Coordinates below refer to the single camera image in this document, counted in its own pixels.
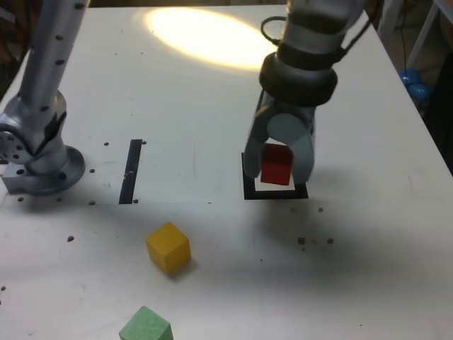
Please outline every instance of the metal robot arm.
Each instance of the metal robot arm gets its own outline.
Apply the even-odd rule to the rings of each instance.
[[[244,152],[244,170],[257,177],[261,154],[269,137],[286,144],[294,155],[292,175],[297,186],[308,181],[314,167],[314,114],[326,103],[337,84],[332,65],[339,62],[366,31],[360,31],[343,49],[348,29],[360,17],[366,0],[289,0],[286,27],[276,53],[261,67],[263,88]]]
[[[44,0],[21,89],[0,115],[2,176],[10,193],[48,195],[84,174],[81,153],[65,146],[66,101],[58,91],[89,0]]]

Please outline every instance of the black cable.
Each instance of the black cable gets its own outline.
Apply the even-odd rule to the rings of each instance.
[[[284,16],[270,16],[269,18],[267,19],[264,19],[262,22],[261,22],[261,34],[264,36],[264,38],[266,38],[267,40],[269,40],[272,44],[274,44],[275,46],[278,46],[280,44],[280,39],[274,39],[274,38],[271,38],[265,31],[264,31],[264,26],[266,23],[269,23],[271,21],[286,21],[286,17]]]
[[[355,43],[365,34],[367,29],[371,26],[371,24],[376,20],[377,15],[379,14],[379,9],[381,7],[383,0],[378,0],[376,1],[376,5],[374,7],[372,15],[368,18],[367,23],[362,27],[360,32],[349,42],[349,45],[344,49],[344,55],[350,51],[350,49],[355,45]],[[284,16],[271,16],[269,18],[266,18],[263,20],[261,23],[261,34],[263,34],[264,38],[269,40],[272,44],[278,46],[280,44],[280,39],[274,39],[271,38],[265,31],[264,31],[264,26],[266,23],[269,23],[271,21],[286,21],[286,17]]]
[[[345,48],[345,52],[348,53],[350,49],[355,45],[355,43],[365,34],[367,29],[371,26],[371,24],[376,20],[377,15],[379,13],[379,8],[381,7],[382,0],[376,1],[376,5],[374,6],[373,13],[370,17],[368,17],[367,23],[363,26],[360,32],[349,42],[349,45]]]
[[[407,61],[406,61],[406,39],[404,39],[404,27],[406,26],[406,17],[407,17],[407,0],[403,0],[403,22],[401,23],[401,27],[399,29],[400,35],[401,35],[401,42],[403,43],[403,65],[404,65],[404,77],[408,78],[408,68],[407,68]]]

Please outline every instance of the white table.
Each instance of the white table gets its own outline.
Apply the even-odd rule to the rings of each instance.
[[[244,201],[258,69],[180,53],[147,11],[88,10],[62,82],[64,140],[96,172],[22,203],[1,188],[0,339],[118,339],[142,305],[175,340],[450,339],[453,181],[376,33],[336,65],[317,112],[310,199]],[[210,11],[258,28],[285,8]],[[134,138],[139,204],[118,205]],[[193,253],[175,278],[144,245],[169,220]]]

